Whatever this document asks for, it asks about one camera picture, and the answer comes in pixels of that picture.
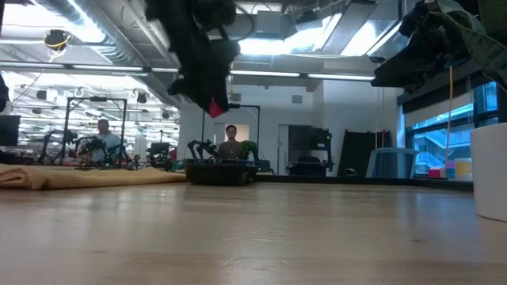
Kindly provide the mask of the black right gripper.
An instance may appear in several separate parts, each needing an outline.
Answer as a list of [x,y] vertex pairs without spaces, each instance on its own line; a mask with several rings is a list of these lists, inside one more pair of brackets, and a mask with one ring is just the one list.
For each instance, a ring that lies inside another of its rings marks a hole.
[[398,87],[407,92],[470,59],[456,28],[445,23],[437,0],[417,0],[403,18],[399,32],[406,46],[375,69],[374,87]]

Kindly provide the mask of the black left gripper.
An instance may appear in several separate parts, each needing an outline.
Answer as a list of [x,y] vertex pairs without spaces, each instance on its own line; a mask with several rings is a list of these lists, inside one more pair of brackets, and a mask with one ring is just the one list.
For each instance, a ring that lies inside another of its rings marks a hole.
[[[168,88],[169,95],[193,95],[193,101],[203,110],[210,111],[215,102],[221,111],[229,109],[226,77],[240,47],[235,40],[183,41],[171,45],[181,66]],[[215,101],[209,95],[215,95]]]

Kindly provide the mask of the red strawberry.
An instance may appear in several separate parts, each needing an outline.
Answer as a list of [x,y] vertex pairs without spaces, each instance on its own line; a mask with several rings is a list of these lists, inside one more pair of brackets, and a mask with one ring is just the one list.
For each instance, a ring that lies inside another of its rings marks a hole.
[[215,101],[209,102],[208,114],[211,118],[216,118],[224,113],[225,111]]

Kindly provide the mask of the black plastic tupperware container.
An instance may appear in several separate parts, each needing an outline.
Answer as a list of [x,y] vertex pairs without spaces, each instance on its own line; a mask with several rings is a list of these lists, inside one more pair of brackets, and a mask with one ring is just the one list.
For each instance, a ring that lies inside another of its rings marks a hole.
[[184,170],[193,184],[239,186],[254,179],[257,166],[247,160],[185,159]]

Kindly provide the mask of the person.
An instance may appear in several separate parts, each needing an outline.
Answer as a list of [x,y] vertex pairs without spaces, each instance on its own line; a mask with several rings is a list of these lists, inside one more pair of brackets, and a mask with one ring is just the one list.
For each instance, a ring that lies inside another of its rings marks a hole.
[[[97,122],[98,134],[97,138],[105,144],[105,149],[109,149],[120,145],[120,136],[109,130],[109,122],[106,119],[100,119]],[[105,154],[102,149],[94,150],[92,153],[93,162],[104,162]]]
[[233,160],[238,158],[242,150],[242,144],[236,140],[237,127],[226,127],[227,140],[219,145],[218,153],[221,159]]

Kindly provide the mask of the small green background plant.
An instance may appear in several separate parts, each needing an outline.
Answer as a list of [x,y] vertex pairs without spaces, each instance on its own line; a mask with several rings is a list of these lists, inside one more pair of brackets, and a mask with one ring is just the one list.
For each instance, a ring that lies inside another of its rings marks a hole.
[[241,150],[238,156],[241,160],[248,160],[250,154],[253,155],[254,161],[258,160],[258,145],[254,141],[245,140],[240,142]]

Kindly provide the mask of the ceiling light strip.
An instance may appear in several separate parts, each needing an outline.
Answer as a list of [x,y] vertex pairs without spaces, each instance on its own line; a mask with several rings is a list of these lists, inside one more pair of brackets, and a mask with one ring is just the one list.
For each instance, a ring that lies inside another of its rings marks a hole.
[[150,67],[150,66],[102,66],[89,64],[70,63],[35,63],[35,62],[14,62],[0,61],[0,67],[13,69],[34,69],[34,70],[72,70],[72,71],[99,71],[118,74],[148,74],[167,73],[177,74],[179,70],[172,67]]
[[257,70],[232,70],[230,74],[234,76],[299,78],[299,79],[354,81],[354,82],[370,82],[375,78],[374,76],[355,75],[355,74],[308,74],[296,72],[257,71]]

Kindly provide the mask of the grey bin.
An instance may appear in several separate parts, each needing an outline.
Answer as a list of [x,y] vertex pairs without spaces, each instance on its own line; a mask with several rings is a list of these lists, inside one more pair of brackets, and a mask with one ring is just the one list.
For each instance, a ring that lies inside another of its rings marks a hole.
[[407,148],[377,148],[371,152],[367,178],[412,179],[419,152]]

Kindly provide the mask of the grey ceiling unit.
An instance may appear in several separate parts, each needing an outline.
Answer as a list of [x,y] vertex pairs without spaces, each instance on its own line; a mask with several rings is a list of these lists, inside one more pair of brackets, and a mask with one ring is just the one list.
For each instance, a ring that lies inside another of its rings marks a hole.
[[258,11],[256,14],[256,33],[280,35],[282,14],[274,11]]

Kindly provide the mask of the black cabinet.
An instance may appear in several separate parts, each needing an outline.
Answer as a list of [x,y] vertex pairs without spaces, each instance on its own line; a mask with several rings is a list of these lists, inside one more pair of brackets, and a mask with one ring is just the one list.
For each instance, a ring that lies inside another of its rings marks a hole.
[[325,177],[328,172],[332,172],[332,138],[330,131],[325,128],[290,127],[288,150],[295,155],[295,160],[290,159],[287,163],[288,174]]

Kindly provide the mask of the pale yellow cup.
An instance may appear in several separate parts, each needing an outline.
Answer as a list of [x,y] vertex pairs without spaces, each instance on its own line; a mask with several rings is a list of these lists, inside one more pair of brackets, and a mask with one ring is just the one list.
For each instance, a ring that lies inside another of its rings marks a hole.
[[472,161],[470,158],[457,158],[455,160],[455,178],[458,181],[472,181]]

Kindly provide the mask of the green plant in white pot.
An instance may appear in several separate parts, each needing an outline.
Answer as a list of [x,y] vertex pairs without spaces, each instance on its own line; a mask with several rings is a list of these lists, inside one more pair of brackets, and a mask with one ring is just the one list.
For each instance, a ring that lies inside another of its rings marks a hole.
[[[436,0],[433,14],[456,28],[482,73],[507,94],[507,0],[478,0],[476,19],[455,0]],[[483,218],[507,222],[507,122],[471,134],[475,208]]]

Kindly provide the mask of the yellow folded cloth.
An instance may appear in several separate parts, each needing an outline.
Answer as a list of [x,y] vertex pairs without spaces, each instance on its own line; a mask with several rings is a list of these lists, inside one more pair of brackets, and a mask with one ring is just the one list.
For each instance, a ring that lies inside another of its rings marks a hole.
[[70,167],[0,164],[0,188],[36,191],[177,182],[186,182],[185,174],[165,172],[154,168],[84,171]]

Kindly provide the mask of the black background monitor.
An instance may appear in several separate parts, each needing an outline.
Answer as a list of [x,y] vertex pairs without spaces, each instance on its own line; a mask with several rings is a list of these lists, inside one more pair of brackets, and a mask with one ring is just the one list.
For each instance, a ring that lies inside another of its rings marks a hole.
[[0,146],[16,146],[21,117],[0,115]]

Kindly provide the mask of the black aluminium table frame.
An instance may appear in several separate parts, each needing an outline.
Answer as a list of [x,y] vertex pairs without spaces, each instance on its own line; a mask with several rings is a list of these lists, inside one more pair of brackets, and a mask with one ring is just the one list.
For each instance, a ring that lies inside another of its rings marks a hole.
[[301,183],[301,184],[355,184],[355,185],[392,185],[435,188],[458,192],[473,192],[470,181],[441,179],[399,179],[399,178],[361,178],[361,177],[311,177],[311,176],[265,176],[257,175],[258,182]]

